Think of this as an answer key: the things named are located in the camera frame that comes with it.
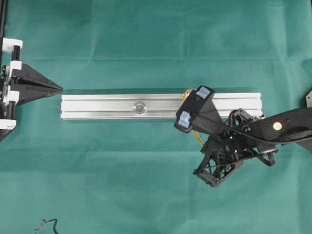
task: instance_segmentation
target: screw head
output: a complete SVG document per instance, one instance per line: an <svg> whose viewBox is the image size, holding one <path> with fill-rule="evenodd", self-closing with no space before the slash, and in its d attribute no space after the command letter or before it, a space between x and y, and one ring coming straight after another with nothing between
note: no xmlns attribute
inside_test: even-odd
<svg viewBox="0 0 312 234"><path fill-rule="evenodd" d="M133 111L139 115L146 112L146 105L142 101L138 101L133 105Z"/></svg>

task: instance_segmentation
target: aluminum profile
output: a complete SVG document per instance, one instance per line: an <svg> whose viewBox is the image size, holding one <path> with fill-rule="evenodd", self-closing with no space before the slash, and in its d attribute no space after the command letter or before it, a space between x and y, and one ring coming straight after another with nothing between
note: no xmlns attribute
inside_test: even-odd
<svg viewBox="0 0 312 234"><path fill-rule="evenodd" d="M62 119L175 118L183 94L62 95ZM213 102L221 117L242 108L262 115L261 93L215 93Z"/></svg>

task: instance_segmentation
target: black cable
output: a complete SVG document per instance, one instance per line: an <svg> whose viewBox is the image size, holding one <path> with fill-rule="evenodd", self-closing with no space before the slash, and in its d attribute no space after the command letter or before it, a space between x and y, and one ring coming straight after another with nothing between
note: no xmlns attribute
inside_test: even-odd
<svg viewBox="0 0 312 234"><path fill-rule="evenodd" d="M57 230L56 230L57 223L58 223L58 220L56 218L50 219L48 221L46 221L45 219L41 220L40 227L34 230L34 234L37 234L37 232L40 231L43 228L44 224L51 223L51 222L54 222L54 224L53 224L53 232L54 232L54 234L59 234L57 232Z"/></svg>
<svg viewBox="0 0 312 234"><path fill-rule="evenodd" d="M301 141L304 141L304 140L312 140L312 136L310 136L310 137L304 137L304 138L300 138L300 139L297 139L297 140L289 140L289 141L268 141L268 140L264 140L264 139L261 139L261 138L257 138L255 136L248 135L248 134L246 134L244 132L236 130L235 128L229 127L229 126L227 126L227 125L225 125L223 123L216 122L216 121L214 121L212 119L209 119L209 118L207 118L205 116L201 116L201 115L198 115L198 114L191 114L191 115L203 118L203 119L208 120L210 122L213 122L213 123L215 123L217 125L223 126L224 128L226 128L228 130L231 130L231 131L233 131L235 133L238 133L240 135L243 135L245 137L248 137L250 139L253 139L253 140L265 143L265 144L274 144L274 145L276 145L276 144L289 144L289 143L298 143L298 142L301 142Z"/></svg>

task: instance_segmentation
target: screw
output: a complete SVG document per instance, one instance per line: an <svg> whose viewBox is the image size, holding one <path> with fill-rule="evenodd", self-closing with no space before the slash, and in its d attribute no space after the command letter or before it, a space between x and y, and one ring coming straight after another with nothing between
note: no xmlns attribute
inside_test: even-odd
<svg viewBox="0 0 312 234"><path fill-rule="evenodd" d="M142 112L144 110L144 106L142 104L139 104L136 106L136 110Z"/></svg>

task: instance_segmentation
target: green fabric surface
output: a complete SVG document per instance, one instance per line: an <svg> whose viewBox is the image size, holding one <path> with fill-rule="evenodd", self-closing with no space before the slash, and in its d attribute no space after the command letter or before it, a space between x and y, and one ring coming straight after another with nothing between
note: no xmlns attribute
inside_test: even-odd
<svg viewBox="0 0 312 234"><path fill-rule="evenodd" d="M65 90L244 88L270 116L312 88L311 13L310 0L9 0L5 36ZM305 149L279 146L273 167L248 160L210 188L174 120L66 121L60 102L18 107L0 143L0 233L42 218L60 234L312 232Z"/></svg>

